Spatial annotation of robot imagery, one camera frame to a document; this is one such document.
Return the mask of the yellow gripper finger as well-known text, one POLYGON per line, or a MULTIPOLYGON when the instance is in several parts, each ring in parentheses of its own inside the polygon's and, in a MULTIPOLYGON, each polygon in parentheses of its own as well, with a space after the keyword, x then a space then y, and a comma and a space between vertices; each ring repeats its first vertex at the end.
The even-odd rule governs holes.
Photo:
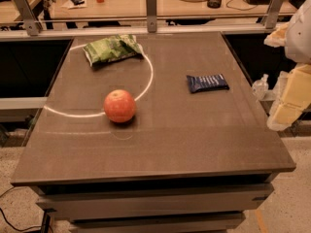
POLYGON ((263 42, 267 46, 273 48, 283 47, 286 43, 286 32, 288 27, 289 24, 287 22, 278 26, 277 29, 270 33, 263 42))
POLYGON ((287 76, 279 77, 278 84, 279 96, 272 104, 267 126, 283 131, 311 105, 311 65, 297 64, 287 76))

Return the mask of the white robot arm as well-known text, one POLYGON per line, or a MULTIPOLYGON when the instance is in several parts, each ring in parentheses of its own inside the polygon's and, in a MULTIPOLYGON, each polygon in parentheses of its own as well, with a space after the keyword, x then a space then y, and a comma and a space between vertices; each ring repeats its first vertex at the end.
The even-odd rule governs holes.
POLYGON ((305 0, 290 21, 269 34, 264 43, 284 47, 285 56, 296 63, 267 120, 269 129, 283 131, 311 104, 311 0, 305 0))

